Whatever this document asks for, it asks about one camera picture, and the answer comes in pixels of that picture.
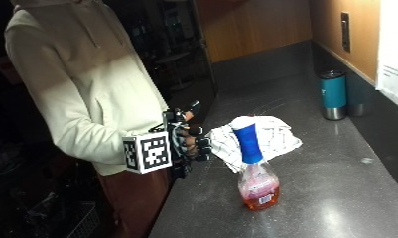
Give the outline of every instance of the white cloth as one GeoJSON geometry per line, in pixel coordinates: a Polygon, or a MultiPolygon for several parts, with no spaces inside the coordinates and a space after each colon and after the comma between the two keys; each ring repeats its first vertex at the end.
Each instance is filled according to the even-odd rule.
{"type": "MultiPolygon", "coordinates": [[[[265,160],[269,161],[302,146],[302,140],[293,135],[292,127],[280,118],[273,116],[253,118],[265,160]]],[[[237,173],[241,170],[242,157],[238,139],[230,124],[212,129],[208,136],[212,138],[213,153],[225,160],[228,166],[237,173]]]]}

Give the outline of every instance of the speckled countertop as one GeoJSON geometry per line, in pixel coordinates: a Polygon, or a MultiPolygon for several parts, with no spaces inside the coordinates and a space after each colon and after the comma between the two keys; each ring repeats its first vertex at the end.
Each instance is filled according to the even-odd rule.
{"type": "Polygon", "coordinates": [[[250,211],[238,174],[213,156],[178,179],[151,237],[398,237],[398,184],[349,118],[322,117],[312,77],[221,92],[204,124],[210,130],[257,114],[293,127],[304,145],[270,161],[281,181],[278,204],[250,211]]]}

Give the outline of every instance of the teal tumbler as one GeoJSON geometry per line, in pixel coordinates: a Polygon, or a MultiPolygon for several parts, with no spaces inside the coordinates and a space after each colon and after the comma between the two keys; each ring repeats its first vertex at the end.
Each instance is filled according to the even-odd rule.
{"type": "Polygon", "coordinates": [[[324,102],[324,116],[329,120],[340,120],[346,116],[345,73],[340,70],[320,74],[324,102]]]}

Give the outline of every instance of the hoodie sleeve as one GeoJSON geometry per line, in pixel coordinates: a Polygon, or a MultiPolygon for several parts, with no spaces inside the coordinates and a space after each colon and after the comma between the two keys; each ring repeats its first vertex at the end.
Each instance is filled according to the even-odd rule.
{"type": "Polygon", "coordinates": [[[54,143],[69,155],[122,165],[122,137],[135,135],[93,123],[47,34],[33,26],[6,31],[6,50],[45,117],[54,143]]]}

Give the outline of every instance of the plastic bottle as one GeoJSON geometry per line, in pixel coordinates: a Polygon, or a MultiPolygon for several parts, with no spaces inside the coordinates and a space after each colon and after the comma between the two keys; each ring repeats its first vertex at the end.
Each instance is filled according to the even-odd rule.
{"type": "Polygon", "coordinates": [[[278,202],[280,180],[260,149],[254,118],[238,117],[230,126],[238,138],[244,162],[240,193],[250,210],[262,210],[278,202]]]}

